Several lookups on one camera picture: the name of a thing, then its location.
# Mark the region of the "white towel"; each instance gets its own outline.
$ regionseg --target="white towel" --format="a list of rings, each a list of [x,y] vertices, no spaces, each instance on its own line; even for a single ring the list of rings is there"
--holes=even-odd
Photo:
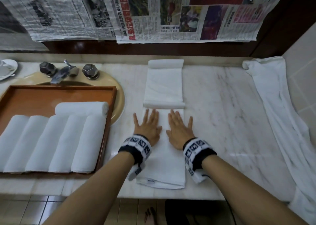
[[[25,171],[47,172],[68,117],[51,116],[25,167]]]
[[[3,171],[29,117],[14,115],[0,136],[0,172]]]
[[[87,117],[71,165],[72,172],[90,173],[95,169],[105,123],[106,118],[104,116],[90,115]]]
[[[272,131],[296,183],[289,207],[308,224],[316,224],[316,151],[308,127],[295,112],[288,90],[285,60],[254,59],[242,64],[253,78]]]
[[[159,108],[162,126],[159,142],[145,162],[145,168],[136,177],[137,183],[155,188],[179,189],[185,187],[185,161],[182,151],[170,143],[166,130],[170,129],[170,109],[179,111],[184,118],[182,96],[183,59],[150,60],[144,97],[146,108]]]
[[[31,116],[10,156],[4,172],[24,172],[25,166],[41,136],[48,118],[44,116]]]
[[[79,139],[87,117],[70,115],[60,136],[48,171],[51,173],[69,173],[77,150]]]
[[[55,107],[56,115],[103,115],[106,116],[109,110],[109,104],[107,102],[65,102],[59,103]]]

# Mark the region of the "chrome faucet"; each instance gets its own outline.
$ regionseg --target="chrome faucet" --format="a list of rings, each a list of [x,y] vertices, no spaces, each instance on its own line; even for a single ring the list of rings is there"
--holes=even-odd
[[[75,77],[79,73],[79,68],[68,63],[67,60],[64,60],[64,63],[67,65],[60,70],[52,77],[51,84],[59,84],[68,76]]]

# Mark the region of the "white saucer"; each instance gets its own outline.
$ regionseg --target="white saucer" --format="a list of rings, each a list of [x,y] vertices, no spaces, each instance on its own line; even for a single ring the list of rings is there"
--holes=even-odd
[[[4,76],[0,76],[0,81],[1,80],[4,80],[4,79],[6,79],[6,78],[8,78],[8,77],[10,77],[10,76],[12,76],[12,75],[14,75],[14,72],[18,69],[18,62],[16,62],[15,60],[13,60],[13,59],[3,59],[2,60],[4,63],[6,63],[6,64],[8,64],[8,65],[10,65],[10,66],[12,66],[14,69],[12,70],[12,71],[10,71],[10,73],[9,74],[7,74],[7,75],[4,75]]]

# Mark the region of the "sink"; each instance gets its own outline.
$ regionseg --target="sink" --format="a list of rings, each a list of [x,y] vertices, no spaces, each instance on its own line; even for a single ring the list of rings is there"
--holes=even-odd
[[[50,82],[44,82],[44,83],[40,83],[38,85],[51,85],[51,86],[81,85],[81,86],[87,86],[87,85],[91,85],[91,84],[80,82],[80,81],[65,81],[64,80],[59,84],[50,84]]]

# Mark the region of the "marble countertop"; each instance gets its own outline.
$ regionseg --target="marble countertop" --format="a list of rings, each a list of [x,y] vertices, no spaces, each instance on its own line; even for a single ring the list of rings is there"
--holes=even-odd
[[[0,92],[39,70],[38,63],[22,62],[16,78],[0,82]],[[105,163],[121,143],[132,134],[133,112],[141,117],[147,66],[95,64],[109,73],[123,87],[125,108],[111,126]],[[193,116],[193,131],[207,140],[225,161],[282,201],[294,197],[295,183],[288,171],[268,122],[262,101],[250,75],[238,67],[184,66],[182,70],[184,120]],[[0,176],[0,193],[68,196],[86,181],[85,178],[44,175],[32,178]],[[184,189],[167,190],[125,181],[118,198],[208,199],[224,197],[211,180],[196,185],[186,175]]]

